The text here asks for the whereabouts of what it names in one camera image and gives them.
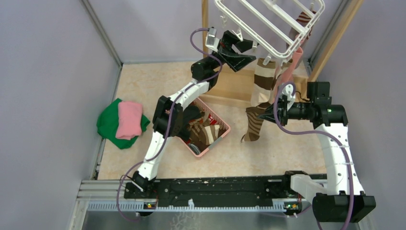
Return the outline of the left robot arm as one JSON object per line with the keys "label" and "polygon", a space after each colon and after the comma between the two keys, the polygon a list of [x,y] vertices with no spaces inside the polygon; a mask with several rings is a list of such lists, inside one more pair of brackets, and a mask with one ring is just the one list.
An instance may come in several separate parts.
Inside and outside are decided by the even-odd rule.
{"label": "left robot arm", "polygon": [[[207,32],[211,53],[199,49],[192,41],[198,32]],[[192,80],[178,92],[157,101],[153,116],[153,134],[147,153],[142,162],[134,165],[137,168],[132,176],[135,192],[142,198],[153,194],[158,166],[169,141],[181,131],[183,112],[200,95],[210,91],[217,83],[223,65],[227,64],[237,72],[256,60],[245,52],[252,49],[253,41],[238,38],[230,31],[225,31],[221,38],[216,37],[213,27],[199,28],[190,35],[191,45],[205,57],[191,65]]]}

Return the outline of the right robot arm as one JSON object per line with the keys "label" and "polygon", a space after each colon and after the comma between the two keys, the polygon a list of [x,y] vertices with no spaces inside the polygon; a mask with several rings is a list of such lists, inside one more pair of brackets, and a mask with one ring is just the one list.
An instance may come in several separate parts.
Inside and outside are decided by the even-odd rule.
{"label": "right robot arm", "polygon": [[293,82],[278,87],[274,103],[261,114],[261,119],[274,122],[281,130],[289,120],[312,123],[311,134],[321,144],[327,170],[327,184],[315,182],[309,175],[295,173],[282,182],[286,197],[300,194],[312,205],[318,222],[357,223],[376,207],[375,198],[366,195],[353,164],[348,140],[348,119],[345,108],[333,104],[329,82],[309,82],[305,102],[296,102]]}

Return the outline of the white clip hanger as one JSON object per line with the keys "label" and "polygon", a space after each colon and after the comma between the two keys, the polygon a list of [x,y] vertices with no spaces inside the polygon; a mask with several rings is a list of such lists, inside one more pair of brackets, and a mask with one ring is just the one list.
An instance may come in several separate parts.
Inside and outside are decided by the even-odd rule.
{"label": "white clip hanger", "polygon": [[222,27],[236,42],[254,41],[266,61],[287,62],[324,13],[323,0],[215,0]]}

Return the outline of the tan brown striped sock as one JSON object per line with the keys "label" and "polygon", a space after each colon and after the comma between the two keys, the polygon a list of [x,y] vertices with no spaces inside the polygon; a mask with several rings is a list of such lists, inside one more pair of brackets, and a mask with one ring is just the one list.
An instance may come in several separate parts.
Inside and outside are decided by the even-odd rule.
{"label": "tan brown striped sock", "polygon": [[248,120],[248,128],[240,142],[257,141],[260,138],[260,130],[264,120],[258,118],[258,116],[264,114],[270,105],[270,103],[261,103],[257,106],[246,108],[245,112]]}

